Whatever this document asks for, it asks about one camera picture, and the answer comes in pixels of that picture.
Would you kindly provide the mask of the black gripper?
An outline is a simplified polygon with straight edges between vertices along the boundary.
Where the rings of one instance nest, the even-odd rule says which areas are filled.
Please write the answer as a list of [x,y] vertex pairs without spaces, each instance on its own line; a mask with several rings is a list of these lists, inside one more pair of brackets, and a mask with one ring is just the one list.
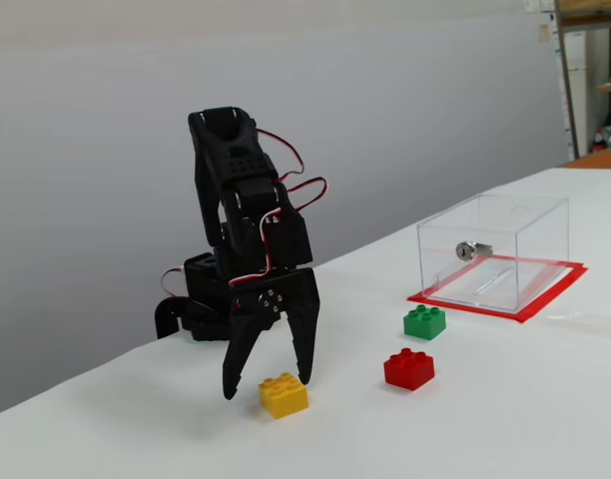
[[299,379],[308,384],[313,365],[319,296],[311,268],[279,269],[264,277],[243,280],[231,287],[235,297],[230,340],[223,363],[223,392],[232,399],[250,354],[265,330],[288,316]]

